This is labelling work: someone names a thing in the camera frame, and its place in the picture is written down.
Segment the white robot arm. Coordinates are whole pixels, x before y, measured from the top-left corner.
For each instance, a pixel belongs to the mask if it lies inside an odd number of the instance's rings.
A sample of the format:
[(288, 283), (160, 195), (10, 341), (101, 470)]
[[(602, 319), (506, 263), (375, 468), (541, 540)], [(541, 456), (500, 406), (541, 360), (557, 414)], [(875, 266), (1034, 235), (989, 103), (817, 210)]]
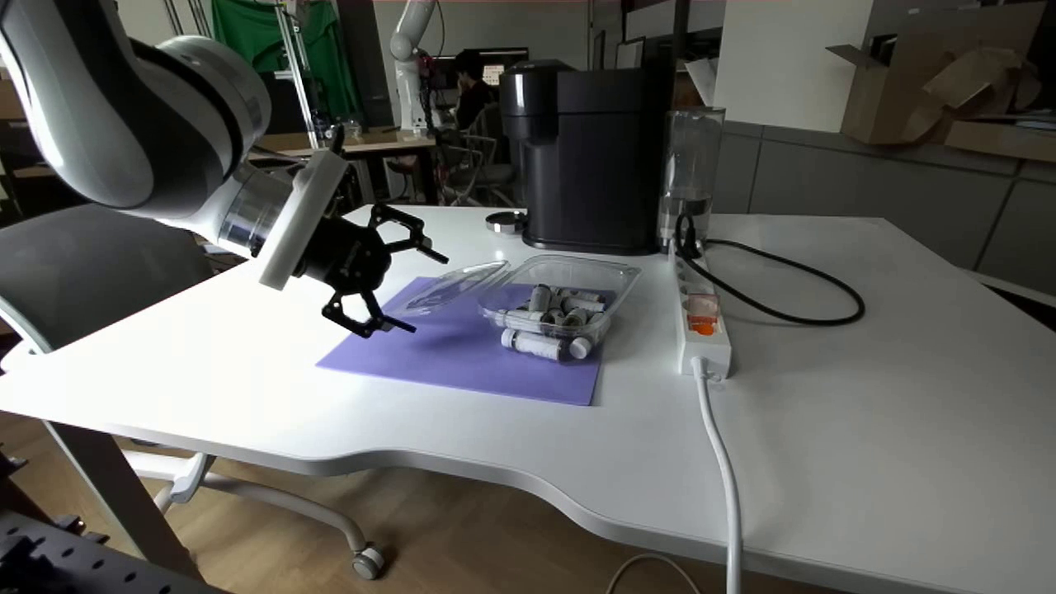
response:
[[(147, 47), (115, 0), (0, 0), (0, 56), (36, 149), (73, 192), (252, 257), (267, 287), (326, 283), (322, 315), (357, 336), (395, 322), (371, 300), (401, 247), (431, 247), (426, 222), (389, 205), (346, 222), (348, 159), (337, 149), (288, 178), (258, 167), (269, 95), (234, 48), (206, 36)], [(363, 315), (344, 309), (348, 298), (369, 302)]]

